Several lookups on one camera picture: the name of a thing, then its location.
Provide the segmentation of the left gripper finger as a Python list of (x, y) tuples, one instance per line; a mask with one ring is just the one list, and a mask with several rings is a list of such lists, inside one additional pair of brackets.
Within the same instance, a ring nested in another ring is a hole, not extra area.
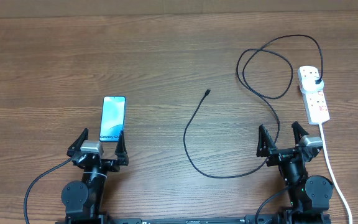
[(75, 152), (80, 151), (80, 148), (85, 140), (88, 139), (89, 129), (85, 128), (80, 136), (68, 147), (67, 156), (74, 156)]
[(119, 139), (117, 142), (115, 155), (117, 156), (117, 163), (120, 166), (128, 166), (129, 165), (129, 157), (126, 150), (124, 131), (121, 131), (119, 134)]

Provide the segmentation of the white power strip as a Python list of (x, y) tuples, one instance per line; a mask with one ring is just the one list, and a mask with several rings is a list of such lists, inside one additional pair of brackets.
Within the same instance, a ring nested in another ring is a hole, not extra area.
[[(312, 66), (300, 67), (298, 69), (299, 86), (300, 80), (302, 78), (314, 78), (318, 81), (320, 78), (318, 69)], [(302, 97), (305, 104), (305, 110), (309, 124), (318, 125), (330, 120), (323, 89), (314, 93), (302, 94)]]

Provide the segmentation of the blue Samsung Galaxy smartphone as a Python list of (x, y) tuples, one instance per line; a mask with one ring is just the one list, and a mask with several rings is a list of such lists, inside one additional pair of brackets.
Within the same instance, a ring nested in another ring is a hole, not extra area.
[(117, 142), (124, 130), (125, 115), (125, 96), (105, 96), (103, 98), (99, 140)]

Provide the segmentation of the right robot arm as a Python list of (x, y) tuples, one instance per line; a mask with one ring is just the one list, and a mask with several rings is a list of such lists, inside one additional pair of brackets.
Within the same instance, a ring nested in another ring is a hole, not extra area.
[[(298, 122), (291, 125), (295, 147), (278, 149), (264, 125), (259, 126), (257, 156), (267, 159), (268, 167), (277, 166), (285, 188), (264, 201), (255, 213), (255, 223), (330, 223), (329, 201), (334, 184), (321, 175), (308, 175), (306, 163), (323, 150), (323, 140), (305, 131)], [(262, 215), (263, 207), (283, 193), (291, 202), (277, 213)]]

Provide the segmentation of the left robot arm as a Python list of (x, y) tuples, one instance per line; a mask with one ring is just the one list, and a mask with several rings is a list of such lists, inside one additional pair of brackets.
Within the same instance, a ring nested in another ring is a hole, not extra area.
[(64, 186), (61, 200), (65, 206), (65, 223), (113, 223), (108, 212), (101, 211), (104, 186), (109, 172), (119, 172), (122, 166), (129, 165), (124, 132), (119, 133), (115, 150), (116, 159), (103, 158), (100, 141), (88, 139), (89, 129), (67, 149), (74, 166), (83, 169), (82, 179)]

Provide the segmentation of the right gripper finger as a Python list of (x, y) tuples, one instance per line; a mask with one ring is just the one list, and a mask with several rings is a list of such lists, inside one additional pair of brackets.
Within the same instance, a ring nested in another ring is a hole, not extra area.
[(303, 127), (297, 121), (292, 123), (291, 127), (293, 129), (295, 144), (299, 144), (303, 136), (309, 135), (309, 133), (306, 130), (304, 130)]
[(277, 147), (272, 140), (269, 132), (266, 130), (265, 126), (261, 124), (259, 126), (259, 140), (257, 144), (257, 157), (268, 157), (273, 151), (276, 151)]

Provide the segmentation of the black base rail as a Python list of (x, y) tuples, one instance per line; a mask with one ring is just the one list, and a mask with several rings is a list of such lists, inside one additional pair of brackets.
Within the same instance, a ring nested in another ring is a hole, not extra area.
[(101, 216), (97, 219), (90, 220), (64, 220), (56, 222), (56, 224), (69, 224), (69, 223), (110, 223), (110, 224), (274, 224), (274, 223), (287, 223), (281, 221), (276, 215), (259, 215), (258, 221), (255, 221), (255, 215), (246, 215), (241, 218), (194, 218), (194, 219), (154, 219), (142, 220), (140, 218), (111, 218)]

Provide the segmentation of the white USB charger plug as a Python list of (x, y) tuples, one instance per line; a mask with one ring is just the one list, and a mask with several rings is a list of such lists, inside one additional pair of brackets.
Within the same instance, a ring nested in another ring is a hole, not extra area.
[(300, 91), (302, 94), (314, 93), (324, 88), (324, 82), (321, 80), (317, 83), (314, 78), (302, 78), (300, 80)]

